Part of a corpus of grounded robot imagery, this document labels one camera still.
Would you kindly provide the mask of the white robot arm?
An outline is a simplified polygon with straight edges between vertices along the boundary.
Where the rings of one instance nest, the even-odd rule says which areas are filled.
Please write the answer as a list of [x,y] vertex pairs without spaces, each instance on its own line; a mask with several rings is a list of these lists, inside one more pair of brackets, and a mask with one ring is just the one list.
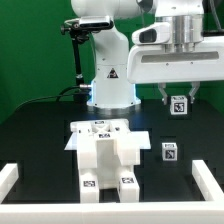
[[224,36],[203,35],[204,0],[71,0],[75,30],[91,32],[95,78],[87,105],[140,104],[137,84],[224,80]]

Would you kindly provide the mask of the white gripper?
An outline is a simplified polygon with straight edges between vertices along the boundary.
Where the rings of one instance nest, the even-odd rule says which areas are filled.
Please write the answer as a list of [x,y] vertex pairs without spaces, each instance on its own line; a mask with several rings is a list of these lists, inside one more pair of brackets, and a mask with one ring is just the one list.
[[134,46],[128,56],[127,79],[134,84],[158,83],[164,105],[166,83],[192,82],[193,104],[199,81],[224,80],[224,36],[205,37],[193,52],[169,53],[163,45]]

